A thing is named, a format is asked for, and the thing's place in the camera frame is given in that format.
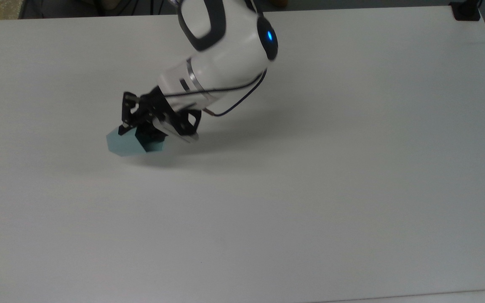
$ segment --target light blue block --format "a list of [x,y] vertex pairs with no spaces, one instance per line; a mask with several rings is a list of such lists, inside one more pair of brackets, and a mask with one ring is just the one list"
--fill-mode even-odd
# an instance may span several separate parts
[[129,130],[123,136],[119,136],[118,131],[118,128],[112,130],[106,136],[106,141],[108,150],[121,157],[159,152],[164,149],[164,141],[152,141],[146,136],[137,135],[136,128]]

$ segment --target metal ring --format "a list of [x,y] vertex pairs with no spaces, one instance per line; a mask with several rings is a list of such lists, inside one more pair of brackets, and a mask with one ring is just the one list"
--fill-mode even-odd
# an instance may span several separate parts
[[[200,82],[198,82],[198,79],[196,78],[196,75],[194,74],[194,70],[192,70],[192,63],[191,63],[191,59],[192,58],[188,58],[187,59],[187,71],[188,71],[188,77],[190,77],[190,80],[192,81],[192,83],[194,84],[194,86],[198,89],[198,90],[204,90],[203,89],[203,86],[200,84]],[[209,100],[210,102],[215,102],[216,100],[218,100],[218,98],[216,98],[215,96],[209,94],[209,93],[202,93],[202,95],[207,98],[207,100]]]

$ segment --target floor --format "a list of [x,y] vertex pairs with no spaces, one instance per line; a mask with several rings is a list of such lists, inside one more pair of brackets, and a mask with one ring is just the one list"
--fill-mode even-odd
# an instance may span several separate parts
[[[169,15],[175,8],[163,0],[121,0],[114,9],[105,11],[106,16],[116,15]],[[260,2],[264,11],[279,10],[268,0]],[[321,10],[341,8],[381,8],[398,6],[448,5],[450,0],[289,0],[280,10]],[[480,8],[485,20],[485,0]],[[0,0],[0,19],[37,19],[65,17],[94,17],[99,12],[95,6],[82,0]]]

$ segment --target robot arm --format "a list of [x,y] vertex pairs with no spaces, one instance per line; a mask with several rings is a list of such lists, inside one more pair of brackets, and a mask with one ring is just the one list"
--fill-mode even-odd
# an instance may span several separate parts
[[166,136],[194,142],[201,111],[211,113],[207,106],[229,90],[262,81],[276,58],[275,32],[252,0],[172,2],[197,52],[162,73],[149,94],[125,92],[123,124],[107,136],[108,148],[118,155],[161,150]]

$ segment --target wire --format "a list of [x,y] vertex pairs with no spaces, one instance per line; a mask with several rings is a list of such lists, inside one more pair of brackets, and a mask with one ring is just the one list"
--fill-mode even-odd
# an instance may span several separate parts
[[160,2],[160,8],[158,9],[158,15],[160,15],[160,12],[162,11],[162,6],[164,5],[164,0]]
[[136,4],[134,4],[134,8],[132,9],[131,16],[134,15],[134,12],[136,11],[136,7],[138,6],[139,0],[136,0]]
[[178,93],[178,94],[169,94],[164,95],[165,98],[169,97],[179,97],[179,96],[188,96],[188,95],[195,95],[195,94],[202,94],[202,93],[214,93],[214,92],[229,92],[231,90],[242,90],[243,88],[248,88],[248,86],[256,83],[259,78],[267,72],[267,69],[260,73],[252,82],[241,85],[241,86],[233,86],[232,88],[212,88],[210,90],[195,90],[194,92],[186,92],[186,93]]
[[264,70],[263,73],[261,74],[261,79],[259,79],[258,83],[256,83],[256,85],[249,92],[247,92],[246,95],[244,95],[239,101],[237,101],[234,105],[232,105],[229,109],[227,109],[227,111],[219,114],[216,114],[208,109],[204,109],[203,111],[214,117],[222,117],[223,115],[229,113],[231,110],[235,109],[235,107],[237,107],[239,104],[241,104],[241,102],[243,102],[245,98],[248,98],[248,96],[250,96],[250,94],[253,93],[254,90],[256,90],[256,88],[258,88],[258,86],[263,82],[263,79],[265,79],[266,74],[267,74],[267,69]]

